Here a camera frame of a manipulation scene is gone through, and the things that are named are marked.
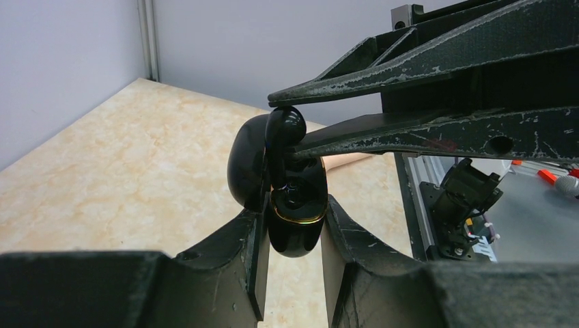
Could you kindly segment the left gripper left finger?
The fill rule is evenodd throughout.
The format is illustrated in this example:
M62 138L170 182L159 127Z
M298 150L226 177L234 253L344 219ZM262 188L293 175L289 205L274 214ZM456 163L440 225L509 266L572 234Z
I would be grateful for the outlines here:
M264 220L243 210L201 242L160 251L1 255L2 327L256 327Z

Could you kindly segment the black earbud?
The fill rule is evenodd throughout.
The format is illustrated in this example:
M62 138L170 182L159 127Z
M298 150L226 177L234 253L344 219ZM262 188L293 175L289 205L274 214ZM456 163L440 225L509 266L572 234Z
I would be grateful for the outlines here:
M306 134L306 123L295 107L277 107L268 116L265 131L265 155L273 189L286 186L284 151L300 142Z

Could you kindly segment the black earbud charging case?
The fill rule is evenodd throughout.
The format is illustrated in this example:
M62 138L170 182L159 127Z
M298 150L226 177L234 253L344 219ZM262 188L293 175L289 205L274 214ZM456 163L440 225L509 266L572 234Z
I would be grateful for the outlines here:
M291 159L307 124L293 107L247 120L234 138L227 183L245 209L261 213L275 251L306 256L317 245L328 211L328 184L321 158Z

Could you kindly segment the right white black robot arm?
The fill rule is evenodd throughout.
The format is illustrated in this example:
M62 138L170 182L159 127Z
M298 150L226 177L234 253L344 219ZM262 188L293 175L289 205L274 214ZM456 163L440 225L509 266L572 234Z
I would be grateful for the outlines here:
M414 254L474 260L471 230L499 199L473 159L578 162L578 2L403 5L393 29L358 43L316 78L274 92L271 107L379 94L382 111L309 133L293 159L407 154Z

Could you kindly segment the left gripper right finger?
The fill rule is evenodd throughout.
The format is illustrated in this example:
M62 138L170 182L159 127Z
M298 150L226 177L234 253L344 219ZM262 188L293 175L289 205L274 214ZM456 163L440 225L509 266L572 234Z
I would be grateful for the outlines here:
M421 262L330 198L322 229L330 327L577 327L578 266Z

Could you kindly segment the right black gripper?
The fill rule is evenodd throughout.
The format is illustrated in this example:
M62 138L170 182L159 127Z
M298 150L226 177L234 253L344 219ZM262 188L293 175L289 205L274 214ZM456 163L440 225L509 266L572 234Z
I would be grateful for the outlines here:
M412 25L364 39L318 77L271 93L269 105L384 92L383 105L393 109L493 110L362 115L307 133L287 157L401 152L578 162L577 1L463 1L412 12Z

